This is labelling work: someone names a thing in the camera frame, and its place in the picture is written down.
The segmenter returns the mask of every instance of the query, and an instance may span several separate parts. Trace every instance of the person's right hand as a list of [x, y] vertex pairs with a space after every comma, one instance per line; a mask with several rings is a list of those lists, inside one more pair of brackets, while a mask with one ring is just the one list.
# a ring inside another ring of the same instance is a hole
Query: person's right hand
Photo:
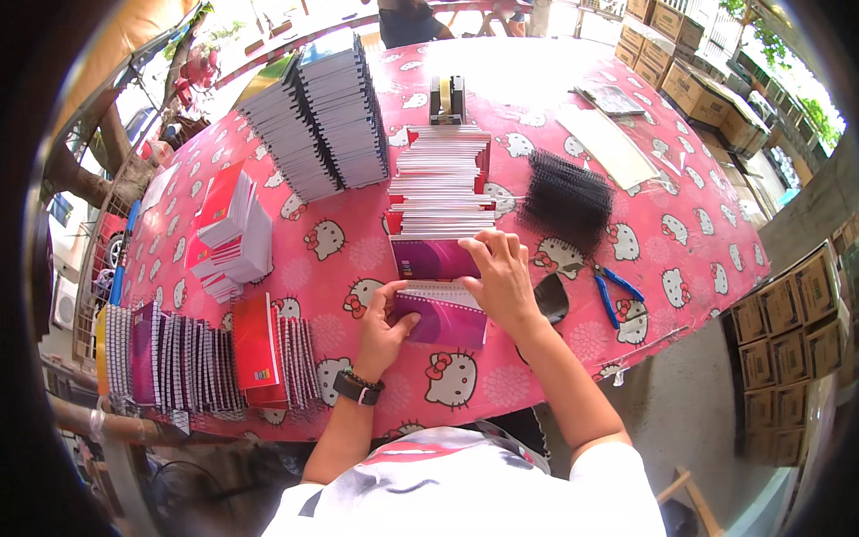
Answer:
[[518, 235], [484, 229], [473, 239], [461, 239], [460, 246], [472, 255], [481, 279], [465, 276], [459, 281], [514, 341], [536, 324], [548, 322], [534, 300], [528, 247], [519, 243]]

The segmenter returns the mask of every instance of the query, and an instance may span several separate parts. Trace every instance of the table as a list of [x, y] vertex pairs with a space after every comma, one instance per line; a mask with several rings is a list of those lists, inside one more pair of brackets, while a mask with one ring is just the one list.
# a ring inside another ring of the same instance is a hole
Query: table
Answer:
[[[758, 236], [742, 218], [722, 169], [678, 114], [613, 57], [611, 47], [581, 40], [475, 38], [401, 47], [372, 57], [369, 63], [391, 162], [405, 146], [405, 128], [427, 123], [430, 76], [444, 72], [466, 77], [467, 121], [493, 135], [489, 187], [494, 193], [525, 194], [527, 154], [535, 147], [603, 172], [555, 120], [565, 108], [586, 106], [581, 97], [567, 92], [575, 75], [615, 82], [644, 105], [648, 114], [619, 123], [652, 157], [665, 180], [616, 192], [606, 240], [594, 261], [633, 283], [645, 303], [630, 300], [610, 285], [622, 321], [614, 330], [591, 269], [564, 272], [561, 277], [570, 313], [557, 330], [595, 380], [633, 366], [699, 329], [768, 273]], [[663, 152], [664, 161], [651, 155], [655, 148]], [[388, 207], [387, 183], [305, 206], [290, 194], [271, 158], [235, 112], [176, 153], [174, 161], [180, 167], [173, 182], [159, 204], [138, 218], [122, 304], [129, 307], [158, 298], [167, 311], [231, 326], [229, 304], [217, 304], [192, 274], [183, 271], [182, 254], [191, 217], [203, 202], [204, 183], [219, 168], [241, 159], [247, 159], [246, 170], [258, 182], [259, 200], [274, 219], [275, 270], [246, 284], [244, 295], [268, 291], [282, 312], [309, 319], [320, 377], [332, 380], [333, 372], [357, 354], [361, 311], [355, 300], [366, 306], [375, 286], [396, 278], [382, 219]], [[552, 247], [563, 246], [557, 239], [519, 229], [514, 210], [515, 203], [499, 204], [497, 225], [519, 233], [522, 244], [531, 249], [536, 284], [551, 268], [550, 260], [561, 266], [569, 263], [559, 262], [564, 259]], [[343, 247], [330, 255], [308, 250], [304, 241], [322, 222], [338, 226], [345, 236]], [[442, 380], [433, 381], [428, 371], [437, 377], [439, 368], [433, 368], [440, 359], [449, 365], [441, 370]], [[377, 407], [374, 436], [472, 422], [544, 398], [512, 340], [492, 322], [481, 351], [405, 343], [384, 380], [388, 388]], [[197, 415], [192, 427], [231, 436], [314, 440], [325, 427], [328, 411], [326, 406], [289, 413], [248, 409]]]
[[[518, 0], [478, 0], [476, 2], [466, 1], [448, 1], [448, 0], [429, 0], [427, 2], [432, 6], [433, 13], [452, 12], [454, 16], [460, 11], [492, 11], [494, 9], [503, 11], [519, 11], [521, 13], [531, 13], [533, 6], [519, 2]], [[358, 15], [348, 21], [342, 18], [332, 18], [329, 15], [308, 15], [306, 18], [300, 18], [293, 21], [293, 30], [289, 30], [284, 34], [278, 35], [272, 40], [268, 40], [262, 48], [253, 51], [253, 58], [248, 59], [244, 64], [230, 67], [231, 71], [222, 76], [215, 82], [215, 89], [220, 89], [224, 84], [232, 82], [237, 77], [247, 73], [255, 67], [265, 65], [274, 59], [281, 58], [283, 55], [294, 51], [299, 46], [322, 37], [325, 34], [336, 32], [343, 28], [357, 28], [374, 24], [379, 21], [379, 11], [368, 6], [357, 6]]]

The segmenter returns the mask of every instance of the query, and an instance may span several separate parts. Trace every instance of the blue-handled pliers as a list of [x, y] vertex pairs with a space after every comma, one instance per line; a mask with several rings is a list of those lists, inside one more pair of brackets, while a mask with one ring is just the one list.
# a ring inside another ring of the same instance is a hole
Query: blue-handled pliers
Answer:
[[612, 307], [612, 299], [608, 296], [608, 286], [606, 285], [605, 278], [612, 280], [618, 287], [622, 290], [625, 290], [629, 294], [632, 295], [632, 298], [638, 300], [639, 302], [644, 302], [644, 295], [638, 291], [635, 287], [632, 286], [629, 282], [612, 272], [611, 270], [605, 268], [602, 265], [597, 265], [594, 263], [594, 279], [596, 279], [596, 285], [600, 288], [600, 297], [602, 298], [602, 306], [606, 309], [606, 314], [608, 315], [609, 320], [612, 322], [612, 326], [617, 330], [620, 328], [620, 323], [618, 322], [618, 318], [614, 314], [614, 308]]

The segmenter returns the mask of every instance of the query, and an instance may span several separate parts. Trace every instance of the bracelet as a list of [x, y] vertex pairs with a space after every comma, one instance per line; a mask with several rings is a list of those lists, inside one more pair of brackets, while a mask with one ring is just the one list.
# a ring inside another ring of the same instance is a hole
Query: bracelet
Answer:
[[343, 374], [367, 389], [376, 390], [378, 392], [385, 389], [385, 383], [382, 381], [378, 381], [376, 384], [374, 384], [373, 382], [367, 382], [360, 376], [356, 375], [355, 373], [352, 373], [352, 366], [349, 366], [344, 369]]

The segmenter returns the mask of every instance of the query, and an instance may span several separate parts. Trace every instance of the hand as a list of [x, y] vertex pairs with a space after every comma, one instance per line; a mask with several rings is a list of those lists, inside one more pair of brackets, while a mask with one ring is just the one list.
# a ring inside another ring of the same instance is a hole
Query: hand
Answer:
[[518, 235], [484, 229], [473, 239], [460, 240], [460, 246], [472, 255], [481, 279], [466, 276], [459, 281], [514, 341], [546, 320], [528, 275], [528, 247], [519, 243]]
[[390, 282], [373, 293], [361, 325], [361, 346], [352, 372], [367, 382], [378, 382], [385, 369], [397, 359], [399, 346], [417, 322], [420, 314], [408, 314], [394, 326], [385, 319], [393, 309], [394, 292], [408, 285], [405, 280]]

